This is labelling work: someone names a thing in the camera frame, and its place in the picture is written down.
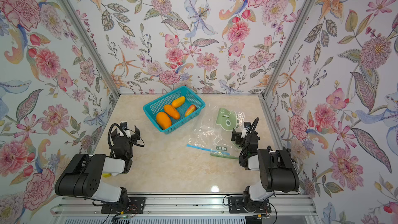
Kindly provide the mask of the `middle orange mango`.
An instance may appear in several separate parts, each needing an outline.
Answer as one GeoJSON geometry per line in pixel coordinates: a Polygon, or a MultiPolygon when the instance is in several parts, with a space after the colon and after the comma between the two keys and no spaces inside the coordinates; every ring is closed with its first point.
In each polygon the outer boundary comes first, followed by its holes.
{"type": "Polygon", "coordinates": [[[173,119],[179,120],[180,119],[180,113],[173,108],[171,105],[167,104],[164,106],[164,111],[173,119]]]}

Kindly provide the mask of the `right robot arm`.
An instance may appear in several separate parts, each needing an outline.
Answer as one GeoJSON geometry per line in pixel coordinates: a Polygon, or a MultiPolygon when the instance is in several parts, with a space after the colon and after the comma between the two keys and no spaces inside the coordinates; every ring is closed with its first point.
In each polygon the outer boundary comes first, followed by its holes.
{"type": "Polygon", "coordinates": [[[231,141],[241,148],[238,162],[248,171],[258,171],[260,180],[247,186],[241,197],[228,197],[227,207],[231,214],[270,214],[274,211],[269,198],[278,191],[289,193],[299,189],[299,170],[291,158],[291,150],[273,150],[270,146],[260,149],[260,137],[256,131],[259,118],[245,122],[242,132],[232,130],[231,141]]]}

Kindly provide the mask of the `clear blue-zipper bag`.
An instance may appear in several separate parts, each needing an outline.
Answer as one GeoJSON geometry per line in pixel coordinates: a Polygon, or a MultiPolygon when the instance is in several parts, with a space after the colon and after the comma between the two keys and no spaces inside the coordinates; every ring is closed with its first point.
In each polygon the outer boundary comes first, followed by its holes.
{"type": "Polygon", "coordinates": [[[211,155],[228,157],[233,150],[229,140],[231,132],[214,122],[202,121],[195,124],[188,136],[188,147],[208,151],[211,155]]]}

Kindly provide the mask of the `teal plastic basket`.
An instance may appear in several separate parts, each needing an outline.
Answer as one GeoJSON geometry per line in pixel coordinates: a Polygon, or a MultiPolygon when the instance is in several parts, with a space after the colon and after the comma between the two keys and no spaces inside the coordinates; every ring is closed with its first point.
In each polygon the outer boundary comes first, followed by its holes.
{"type": "Polygon", "coordinates": [[[146,104],[143,110],[158,131],[169,134],[198,116],[204,107],[199,96],[182,86],[146,104]]]}

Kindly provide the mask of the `yellow green cube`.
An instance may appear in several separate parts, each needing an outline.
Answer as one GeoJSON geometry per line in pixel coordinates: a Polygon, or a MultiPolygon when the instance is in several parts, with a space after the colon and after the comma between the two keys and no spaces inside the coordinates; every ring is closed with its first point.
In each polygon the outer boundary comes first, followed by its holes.
{"type": "Polygon", "coordinates": [[[104,173],[104,174],[102,174],[102,176],[103,176],[104,178],[108,178],[108,177],[111,177],[111,174],[110,174],[110,173],[104,173]]]}

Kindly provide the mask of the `right corner aluminium post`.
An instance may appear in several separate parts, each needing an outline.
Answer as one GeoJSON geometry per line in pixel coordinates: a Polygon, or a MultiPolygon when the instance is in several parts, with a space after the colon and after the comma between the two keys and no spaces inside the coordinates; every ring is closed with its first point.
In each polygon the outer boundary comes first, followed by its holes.
{"type": "Polygon", "coordinates": [[[281,69],[283,68],[284,63],[288,59],[289,52],[291,51],[294,44],[296,43],[297,37],[299,36],[300,31],[302,30],[302,28],[305,25],[308,14],[311,11],[313,5],[315,4],[315,1],[316,0],[305,0],[304,1],[304,4],[301,8],[301,13],[297,17],[297,20],[292,28],[292,31],[287,38],[286,45],[282,49],[282,53],[276,63],[274,70],[273,70],[270,81],[269,81],[267,87],[265,88],[264,94],[262,96],[263,100],[266,100],[266,98],[270,94],[272,94],[272,88],[277,81],[278,75],[279,75],[281,69]]]}

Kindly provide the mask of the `green printed zip-top bag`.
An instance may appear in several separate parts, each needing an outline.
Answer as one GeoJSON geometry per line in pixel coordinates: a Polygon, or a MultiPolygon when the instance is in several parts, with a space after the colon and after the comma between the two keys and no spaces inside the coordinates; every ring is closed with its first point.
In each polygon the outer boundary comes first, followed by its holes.
{"type": "MultiPolygon", "coordinates": [[[[232,136],[233,129],[235,129],[237,132],[242,131],[243,125],[244,125],[244,120],[245,120],[245,114],[243,112],[236,112],[236,111],[232,111],[227,108],[224,108],[224,107],[216,106],[216,107],[210,107],[206,110],[203,110],[199,114],[198,119],[194,122],[193,127],[198,122],[212,121],[216,125],[221,126],[224,130],[231,132],[231,136],[232,136]]],[[[238,159],[238,156],[240,153],[240,148],[238,145],[235,145],[235,143],[232,141],[231,141],[231,144],[232,144],[232,148],[233,148],[233,150],[230,151],[231,156],[222,157],[222,158],[238,159]]]]}

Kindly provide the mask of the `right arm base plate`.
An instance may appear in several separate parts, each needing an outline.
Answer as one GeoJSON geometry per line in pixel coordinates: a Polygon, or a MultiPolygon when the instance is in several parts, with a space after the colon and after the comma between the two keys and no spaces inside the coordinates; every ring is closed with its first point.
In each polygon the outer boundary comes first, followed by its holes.
{"type": "Polygon", "coordinates": [[[269,200],[260,202],[245,200],[244,197],[227,196],[227,207],[230,214],[271,214],[269,200]]]}

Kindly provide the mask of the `red yellow mango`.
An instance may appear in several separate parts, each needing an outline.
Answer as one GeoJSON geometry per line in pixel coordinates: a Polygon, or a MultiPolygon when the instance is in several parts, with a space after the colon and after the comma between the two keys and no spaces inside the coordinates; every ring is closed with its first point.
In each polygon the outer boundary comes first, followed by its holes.
{"type": "Polygon", "coordinates": [[[185,116],[188,117],[189,115],[193,114],[196,111],[197,107],[195,105],[189,106],[189,108],[185,112],[185,116]]]}

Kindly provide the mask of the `corner aluminium post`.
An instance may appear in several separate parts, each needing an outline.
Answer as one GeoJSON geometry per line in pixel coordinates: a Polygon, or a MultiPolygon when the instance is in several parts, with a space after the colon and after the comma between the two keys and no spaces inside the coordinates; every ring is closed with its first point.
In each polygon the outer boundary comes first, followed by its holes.
{"type": "Polygon", "coordinates": [[[289,52],[291,51],[294,44],[296,43],[297,37],[299,36],[300,31],[302,30],[302,28],[305,25],[308,14],[311,11],[313,5],[315,4],[315,1],[316,0],[305,0],[304,1],[304,4],[301,8],[301,13],[297,17],[297,20],[292,28],[292,31],[287,38],[286,45],[282,49],[282,53],[276,63],[274,70],[273,70],[270,81],[269,81],[267,87],[265,88],[264,94],[262,96],[263,100],[266,100],[266,98],[270,94],[272,94],[272,88],[277,81],[278,75],[279,75],[281,69],[283,68],[284,63],[288,59],[289,52]]]}
{"type": "Polygon", "coordinates": [[[74,9],[73,5],[71,4],[70,0],[59,0],[60,5],[66,11],[66,15],[68,16],[69,20],[71,21],[73,27],[75,27],[81,42],[87,48],[91,58],[94,61],[94,64],[97,66],[99,72],[102,74],[104,81],[108,85],[108,88],[111,93],[113,93],[116,98],[118,99],[121,95],[119,89],[116,87],[114,81],[111,78],[110,73],[107,71],[105,64],[103,63],[96,47],[94,46],[91,38],[88,36],[86,32],[86,28],[84,24],[81,22],[80,18],[78,17],[76,10],[74,9]]]}

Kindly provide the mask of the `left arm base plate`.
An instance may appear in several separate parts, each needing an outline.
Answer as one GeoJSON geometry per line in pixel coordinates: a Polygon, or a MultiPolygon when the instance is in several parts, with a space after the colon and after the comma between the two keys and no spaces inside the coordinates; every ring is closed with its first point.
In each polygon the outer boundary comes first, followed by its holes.
{"type": "Polygon", "coordinates": [[[145,197],[128,197],[127,200],[104,204],[101,214],[142,214],[145,203],[145,197]]]}

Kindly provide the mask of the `black microphone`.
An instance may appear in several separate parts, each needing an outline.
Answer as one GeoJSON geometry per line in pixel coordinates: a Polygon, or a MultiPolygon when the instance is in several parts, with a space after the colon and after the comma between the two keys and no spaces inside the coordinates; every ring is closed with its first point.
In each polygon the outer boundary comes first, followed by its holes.
{"type": "Polygon", "coordinates": [[[294,159],[290,159],[290,160],[295,169],[296,174],[299,175],[301,172],[300,165],[294,159]]]}

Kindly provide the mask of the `large orange mango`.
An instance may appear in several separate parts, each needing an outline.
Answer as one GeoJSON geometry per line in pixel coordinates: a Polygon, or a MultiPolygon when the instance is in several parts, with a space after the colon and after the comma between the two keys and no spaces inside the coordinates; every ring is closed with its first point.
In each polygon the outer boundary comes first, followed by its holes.
{"type": "Polygon", "coordinates": [[[156,115],[156,122],[162,130],[166,130],[172,125],[169,115],[165,112],[159,112],[156,115]]]}

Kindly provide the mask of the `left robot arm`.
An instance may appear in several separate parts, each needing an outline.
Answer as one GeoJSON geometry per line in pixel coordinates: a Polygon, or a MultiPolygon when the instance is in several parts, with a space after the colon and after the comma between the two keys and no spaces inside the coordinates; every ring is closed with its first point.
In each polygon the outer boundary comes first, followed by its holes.
{"type": "Polygon", "coordinates": [[[140,130],[129,129],[126,122],[113,123],[108,131],[110,154],[76,154],[56,182],[58,196],[91,199],[120,210],[128,208],[131,200],[127,190],[102,181],[103,174],[117,176],[130,171],[133,146],[144,147],[140,130]]]}

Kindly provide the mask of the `left corner aluminium post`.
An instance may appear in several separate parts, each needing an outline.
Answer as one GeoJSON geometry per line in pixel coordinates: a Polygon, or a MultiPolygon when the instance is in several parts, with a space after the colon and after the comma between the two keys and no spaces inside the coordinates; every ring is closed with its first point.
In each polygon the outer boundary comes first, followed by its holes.
{"type": "Polygon", "coordinates": [[[81,42],[87,48],[91,58],[94,61],[94,64],[97,66],[99,72],[102,74],[104,81],[108,85],[108,88],[111,93],[113,93],[116,98],[118,99],[121,95],[119,89],[116,87],[114,81],[111,78],[110,73],[107,71],[105,64],[103,63],[96,47],[94,46],[91,38],[88,36],[86,32],[86,28],[84,24],[81,22],[80,18],[78,17],[76,10],[74,9],[73,5],[71,4],[70,0],[59,0],[60,5],[66,11],[66,15],[68,16],[69,20],[71,21],[73,27],[75,27],[81,42]]]}

